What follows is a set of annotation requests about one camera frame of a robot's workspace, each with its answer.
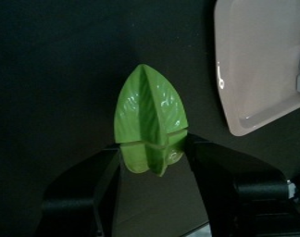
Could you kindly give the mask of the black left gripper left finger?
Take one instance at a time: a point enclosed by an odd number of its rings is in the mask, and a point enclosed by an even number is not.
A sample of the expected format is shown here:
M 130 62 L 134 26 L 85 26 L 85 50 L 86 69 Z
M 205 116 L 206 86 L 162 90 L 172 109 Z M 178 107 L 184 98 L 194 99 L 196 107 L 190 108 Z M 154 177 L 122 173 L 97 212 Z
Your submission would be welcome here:
M 109 146 L 49 185 L 34 237 L 113 237 L 121 152 Z

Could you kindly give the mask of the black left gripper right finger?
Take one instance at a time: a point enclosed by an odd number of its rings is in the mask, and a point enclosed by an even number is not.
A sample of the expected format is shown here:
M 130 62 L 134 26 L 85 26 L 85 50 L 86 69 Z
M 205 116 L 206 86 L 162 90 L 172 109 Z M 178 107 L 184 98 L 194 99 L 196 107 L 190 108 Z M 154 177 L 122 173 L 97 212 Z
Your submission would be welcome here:
M 212 237 L 300 237 L 300 175 L 193 134 L 185 150 Z

